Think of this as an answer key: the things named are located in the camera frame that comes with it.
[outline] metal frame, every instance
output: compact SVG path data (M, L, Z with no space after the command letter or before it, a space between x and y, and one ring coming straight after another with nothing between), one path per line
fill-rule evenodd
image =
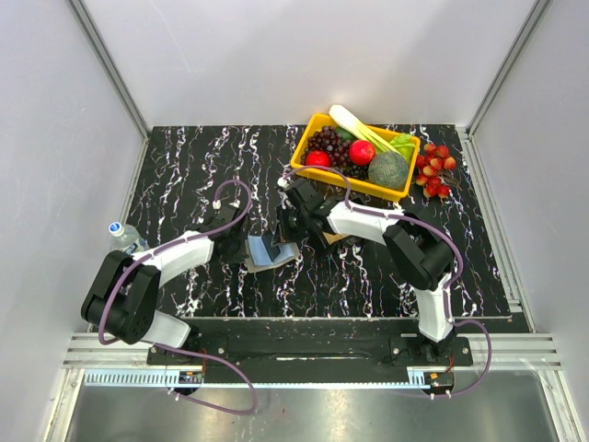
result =
M121 73L119 69L117 69L116 64L112 60L110 56L109 50L107 49L106 45L104 44L104 40L100 36L100 32L94 23L94 20L90 16L90 13L84 3L83 0L66 0L67 4L71 7L72 13L74 14L77 22L80 25L80 28L86 34L88 42L92 47L92 50L98 57L98 61L104 68L107 77L112 84L115 92L121 99L122 106L127 110L129 113L129 117L133 121L133 124L139 134L143 137L144 140L147 140L149 134L151 133L151 128L147 125L144 116L142 115L139 107L135 103L131 92L129 92L129 88L125 85L124 80L122 79Z
M127 200L122 208L121 219L124 219L130 209L134 187L138 180L139 171L147 148L150 127L147 125L129 89L126 87L116 64L112 60L98 32L95 22L90 16L84 0L66 0L66 2L71 7L76 20L87 36L93 51L103 66L117 95L121 99L122 105L129 113L137 131L144 139L144 146L133 173ZM502 279L505 293L508 294L510 309L512 312L523 311L532 330L535 327L525 300L523 286L515 268L509 242L503 231L502 222L496 210L489 182L484 167L482 167L480 162L479 152L473 135L479 129L481 121L532 37L538 23L548 10L550 3L551 0L536 0L470 125L468 128L457 128L460 135L460 143L470 168L470 176L473 179L475 191L479 197L480 207L491 239L491 245L503 276ZM487 357L487 345L484 336L479 334L464 334L463 336L469 339L475 365L469 368L462 367L457 369L472 370L482 368ZM562 367L552 338L547 334L537 333L493 334L491 341L493 345L491 370L532 370L537 372L560 440L586 441L587 439L561 371ZM80 387L87 370L93 370L98 367L100 369L112 368L126 372L139 372L141 370L142 373L151 372L146 370L161 370L162 367L147 366L145 364L149 346L147 343L138 343L133 346L124 343L115 343L109 347L103 347L99 344L98 337L95 333L75 334L60 373L57 389L58 394L53 402L51 417L47 424L47 430L43 440L65 440ZM191 368L194 370L202 369L201 366L192 366ZM258 384L257 387L284 388L284 385ZM231 388L245 388L245 386L235 384ZM308 385L290 384L288 388L308 388Z
M535 332L536 327L527 300L525 299L524 286L515 267L509 240L505 235L501 217L499 216L497 205L491 193L487 172L482 167L479 150L477 149L474 137L473 135L468 135L464 127L457 127L456 131L460 137L462 151L468 163L470 178L472 179L472 184L479 200L480 210L485 220L495 261L502 276L503 289L510 302L510 309L512 312L523 310L530 330Z
M499 90L503 86L505 79L512 71L515 63L519 59L519 56L522 54L527 43L530 41L534 31L537 28L538 23L544 17L544 14L548 11L549 5L552 3L552 0L536 0L530 13L525 18L524 25L520 29L517 37L515 37L515 41L512 44L512 47L509 49L509 52L505 56L499 71L493 81L491 82L491 86L487 90L485 97L482 99L482 102L479 105L479 108L475 112L474 117L472 118L470 124L468 125L468 133L475 134L475 132L479 129L480 123L482 119L485 118L487 111L491 107L493 101L495 101L495 97L499 93Z

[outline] grapes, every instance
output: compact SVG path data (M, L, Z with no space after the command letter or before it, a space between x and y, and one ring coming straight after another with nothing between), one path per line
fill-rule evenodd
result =
M344 176L355 180L368 179L368 167L360 167L350 160L350 146L352 141L344 140L340 133L331 126L323 126L307 139L307 149L301 158L305 164L308 152L319 150L328 154L331 166Z

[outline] water bottle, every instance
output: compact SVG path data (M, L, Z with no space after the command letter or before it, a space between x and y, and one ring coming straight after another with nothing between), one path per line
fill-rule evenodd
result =
M131 255L137 251L149 249L147 241L141 238L139 232L133 226L123 225L119 222L112 223L109 226L109 232L111 250L120 250Z

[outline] leek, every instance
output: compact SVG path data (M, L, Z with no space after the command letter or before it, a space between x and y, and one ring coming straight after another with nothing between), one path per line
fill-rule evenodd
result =
M340 104L334 104L329 109L329 116L341 128L354 135L359 140L365 140L375 147L376 152L395 152L400 155L399 151L388 141L371 131L365 124L358 120L349 110Z

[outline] black and white patterned surface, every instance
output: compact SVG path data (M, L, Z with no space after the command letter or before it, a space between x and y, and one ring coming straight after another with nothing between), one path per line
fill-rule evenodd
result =
M438 220L462 250L465 272L452 290L455 315L508 316L509 308L479 204L462 157L454 126L383 126L419 136L423 143L447 145L456 158L454 175L461 191L440 202L422 197L413 184L401 203L415 204ZM253 207L251 234L275 222L280 201L275 183L288 163L305 126L156 127L137 182L128 222L153 247L202 221L211 210L214 191L223 181L240 178L250 184ZM341 189L316 184L326 193ZM239 189L227 190L233 201ZM368 198L368 204L393 203ZM198 317L399 317L417 315L410 287L396 281L383 246L360 241L342 243L337 252L316 259L305 243L301 257L263 273L247 273L245 265L211 262L190 269L161 291L158 307L179 316Z

